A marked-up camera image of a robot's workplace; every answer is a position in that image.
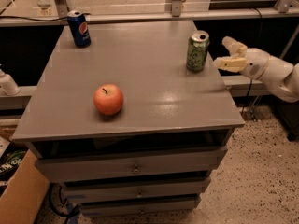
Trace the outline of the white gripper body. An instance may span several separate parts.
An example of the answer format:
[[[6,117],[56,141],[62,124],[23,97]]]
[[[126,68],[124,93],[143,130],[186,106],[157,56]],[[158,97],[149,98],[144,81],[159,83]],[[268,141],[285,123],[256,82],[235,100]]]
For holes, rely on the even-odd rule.
[[[247,49],[245,58],[247,66],[241,74],[245,77],[257,80],[262,75],[270,58],[270,54],[260,49],[251,48]]]

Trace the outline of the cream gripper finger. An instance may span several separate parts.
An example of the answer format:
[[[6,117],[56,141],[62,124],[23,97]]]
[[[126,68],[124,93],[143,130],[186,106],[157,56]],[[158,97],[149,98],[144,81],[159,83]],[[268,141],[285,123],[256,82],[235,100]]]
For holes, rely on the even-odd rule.
[[[237,73],[243,71],[248,64],[245,58],[220,57],[214,60],[213,65],[220,70]]]
[[[222,40],[223,46],[229,51],[231,56],[244,56],[247,51],[247,46],[237,40],[231,38],[230,36],[226,36]]]

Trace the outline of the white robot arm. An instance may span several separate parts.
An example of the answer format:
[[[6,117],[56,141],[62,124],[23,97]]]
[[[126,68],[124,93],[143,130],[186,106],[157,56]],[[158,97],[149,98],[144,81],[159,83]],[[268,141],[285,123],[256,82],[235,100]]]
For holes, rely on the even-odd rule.
[[[282,101],[294,103],[299,100],[299,64],[293,65],[261,49],[248,48],[230,36],[224,37],[222,44],[229,56],[216,58],[215,67],[262,82]]]

